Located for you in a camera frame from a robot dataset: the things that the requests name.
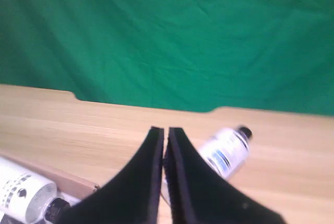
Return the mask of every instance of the wood grain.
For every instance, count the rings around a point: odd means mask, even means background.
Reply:
[[[100,185],[129,161],[150,126],[164,127],[166,133],[169,126],[183,127],[199,147],[221,127],[239,124],[252,129],[254,138],[250,157],[231,184],[290,224],[333,222],[333,117],[129,107],[79,101],[65,91],[0,85],[0,148]],[[159,223],[171,223],[163,200]]]

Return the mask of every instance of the white bottle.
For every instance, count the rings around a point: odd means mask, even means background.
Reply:
[[[251,136],[252,131],[245,126],[237,129],[223,128],[209,138],[198,152],[219,176],[228,179],[247,158]],[[170,204],[166,179],[162,181],[161,194]]]
[[[56,184],[18,164],[0,157],[0,211],[24,223],[44,217],[53,222],[55,214],[69,207],[57,197]]]

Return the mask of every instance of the bottle label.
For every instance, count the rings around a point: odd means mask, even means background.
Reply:
[[[200,148],[199,153],[219,176],[226,179],[248,156],[248,144],[235,130],[223,128]]]

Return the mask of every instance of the white cylindrical bottle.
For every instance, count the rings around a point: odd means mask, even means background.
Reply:
[[[198,152],[219,176],[228,179],[247,158],[251,136],[252,131],[245,126],[223,128],[209,138]],[[161,194],[170,204],[166,179],[162,180]]]
[[[66,207],[68,203],[57,197],[53,181],[0,157],[0,211],[32,224],[42,220],[50,209],[57,213]]]

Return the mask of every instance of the green backdrop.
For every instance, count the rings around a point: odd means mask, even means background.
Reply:
[[[334,0],[0,0],[0,82],[334,115]]]

